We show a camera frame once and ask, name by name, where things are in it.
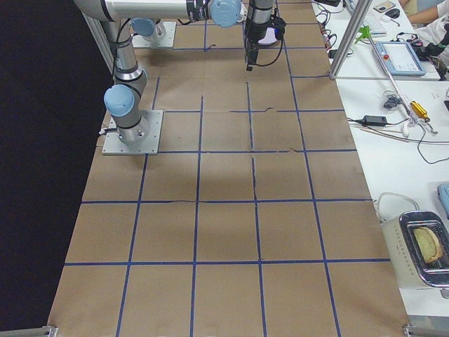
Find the green-handled reacher stick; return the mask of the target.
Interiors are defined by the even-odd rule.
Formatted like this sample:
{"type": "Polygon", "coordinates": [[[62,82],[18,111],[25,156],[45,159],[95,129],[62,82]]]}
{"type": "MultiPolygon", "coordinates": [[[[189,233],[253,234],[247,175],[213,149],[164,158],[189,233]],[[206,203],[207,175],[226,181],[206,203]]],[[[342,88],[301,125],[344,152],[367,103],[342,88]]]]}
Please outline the green-handled reacher stick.
{"type": "Polygon", "coordinates": [[[437,135],[438,132],[433,128],[433,126],[430,124],[429,122],[425,122],[424,120],[420,119],[417,117],[417,115],[412,111],[411,107],[410,107],[410,102],[412,100],[408,100],[403,92],[401,91],[401,89],[399,88],[398,84],[396,83],[395,80],[395,76],[391,75],[388,71],[388,69],[386,68],[386,66],[383,64],[383,62],[380,60],[380,55],[379,53],[375,50],[375,41],[372,38],[372,34],[370,31],[369,26],[362,26],[359,30],[358,30],[359,35],[356,37],[356,41],[355,43],[357,44],[359,41],[367,41],[373,48],[373,52],[375,54],[375,57],[377,58],[377,61],[379,62],[382,70],[384,71],[384,73],[386,74],[388,80],[390,80],[391,85],[394,88],[394,91],[396,92],[396,95],[398,96],[398,98],[401,100],[401,105],[403,106],[403,108],[406,111],[406,114],[408,115],[408,123],[411,125],[418,125],[418,126],[422,126],[423,128],[428,128],[429,132],[433,135],[437,135]]]}

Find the brown paper table cover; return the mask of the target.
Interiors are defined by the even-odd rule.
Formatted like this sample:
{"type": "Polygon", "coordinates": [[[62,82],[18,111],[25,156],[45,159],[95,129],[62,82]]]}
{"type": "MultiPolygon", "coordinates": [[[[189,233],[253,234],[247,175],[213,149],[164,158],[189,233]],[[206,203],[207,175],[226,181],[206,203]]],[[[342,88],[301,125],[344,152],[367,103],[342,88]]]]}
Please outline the brown paper table cover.
{"type": "Polygon", "coordinates": [[[401,336],[407,317],[309,1],[246,71],[243,28],[139,50],[159,153],[95,150],[59,336],[401,336]]]}

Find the blue teach pendant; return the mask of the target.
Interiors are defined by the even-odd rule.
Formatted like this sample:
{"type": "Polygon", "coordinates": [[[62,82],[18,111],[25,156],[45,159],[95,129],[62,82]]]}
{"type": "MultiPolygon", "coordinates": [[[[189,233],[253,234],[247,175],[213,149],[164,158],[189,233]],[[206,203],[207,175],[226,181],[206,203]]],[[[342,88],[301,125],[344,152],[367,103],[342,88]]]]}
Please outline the blue teach pendant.
{"type": "Polygon", "coordinates": [[[422,77],[426,74],[426,70],[408,42],[375,42],[375,50],[393,76],[422,77]]]}

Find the black power adapter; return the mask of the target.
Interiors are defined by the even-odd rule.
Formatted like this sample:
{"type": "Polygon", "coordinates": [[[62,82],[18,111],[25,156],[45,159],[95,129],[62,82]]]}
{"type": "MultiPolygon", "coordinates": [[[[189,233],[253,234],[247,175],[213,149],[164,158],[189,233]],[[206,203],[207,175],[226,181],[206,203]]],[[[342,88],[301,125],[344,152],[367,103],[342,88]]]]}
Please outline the black power adapter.
{"type": "Polygon", "coordinates": [[[384,116],[366,115],[362,118],[362,124],[366,126],[384,127],[388,124],[387,118],[384,116]]]}

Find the yellow tool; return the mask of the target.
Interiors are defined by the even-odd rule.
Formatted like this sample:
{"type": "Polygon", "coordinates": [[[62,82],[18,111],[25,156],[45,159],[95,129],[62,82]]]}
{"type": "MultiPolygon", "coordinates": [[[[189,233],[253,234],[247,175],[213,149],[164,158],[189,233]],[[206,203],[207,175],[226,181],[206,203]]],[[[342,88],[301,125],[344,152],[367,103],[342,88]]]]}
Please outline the yellow tool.
{"type": "Polygon", "coordinates": [[[423,106],[421,106],[421,104],[417,103],[416,101],[411,101],[410,107],[418,118],[424,120],[425,122],[430,121],[427,111],[423,108],[423,106]]]}

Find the aluminium frame post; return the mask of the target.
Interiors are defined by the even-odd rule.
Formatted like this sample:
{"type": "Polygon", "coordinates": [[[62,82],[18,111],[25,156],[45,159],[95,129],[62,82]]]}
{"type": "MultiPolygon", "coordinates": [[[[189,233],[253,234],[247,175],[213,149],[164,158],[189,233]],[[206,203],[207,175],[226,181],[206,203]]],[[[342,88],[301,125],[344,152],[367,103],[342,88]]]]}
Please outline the aluminium frame post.
{"type": "Polygon", "coordinates": [[[361,27],[363,19],[366,16],[366,13],[368,12],[371,2],[372,2],[371,0],[358,1],[352,14],[352,17],[350,18],[347,28],[343,34],[340,45],[337,49],[337,53],[335,54],[333,62],[330,66],[329,77],[331,79],[337,78],[338,73],[340,72],[340,69],[342,68],[347,58],[349,49],[351,48],[354,42],[356,33],[361,27]]]}

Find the lilac plate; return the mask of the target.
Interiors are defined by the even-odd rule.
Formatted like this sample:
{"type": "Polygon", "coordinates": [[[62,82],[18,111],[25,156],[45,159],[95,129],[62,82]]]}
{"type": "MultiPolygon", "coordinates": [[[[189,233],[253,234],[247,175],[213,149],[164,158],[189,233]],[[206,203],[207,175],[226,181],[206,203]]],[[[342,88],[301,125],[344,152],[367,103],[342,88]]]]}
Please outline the lilac plate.
{"type": "Polygon", "coordinates": [[[267,28],[265,36],[258,41],[258,44],[260,46],[272,46],[277,42],[279,42],[279,40],[276,38],[276,29],[269,27],[267,28]]]}

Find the black computer mouse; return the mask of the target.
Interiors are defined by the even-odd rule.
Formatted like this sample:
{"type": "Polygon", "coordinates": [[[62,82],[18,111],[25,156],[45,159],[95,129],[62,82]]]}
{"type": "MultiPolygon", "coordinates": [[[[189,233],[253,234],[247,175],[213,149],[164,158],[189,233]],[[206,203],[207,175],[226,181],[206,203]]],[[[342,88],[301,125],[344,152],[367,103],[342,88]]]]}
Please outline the black computer mouse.
{"type": "Polygon", "coordinates": [[[400,16],[401,12],[398,8],[392,8],[385,12],[385,15],[391,19],[397,19],[400,16]]]}

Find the toast slice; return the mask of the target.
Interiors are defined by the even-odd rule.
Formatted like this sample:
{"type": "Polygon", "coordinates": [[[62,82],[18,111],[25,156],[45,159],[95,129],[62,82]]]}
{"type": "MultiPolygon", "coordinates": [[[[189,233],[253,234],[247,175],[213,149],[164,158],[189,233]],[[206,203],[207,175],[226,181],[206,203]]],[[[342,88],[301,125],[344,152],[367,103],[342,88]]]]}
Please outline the toast slice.
{"type": "Polygon", "coordinates": [[[435,233],[428,227],[413,230],[425,263],[433,263],[443,256],[443,249],[435,233]]]}

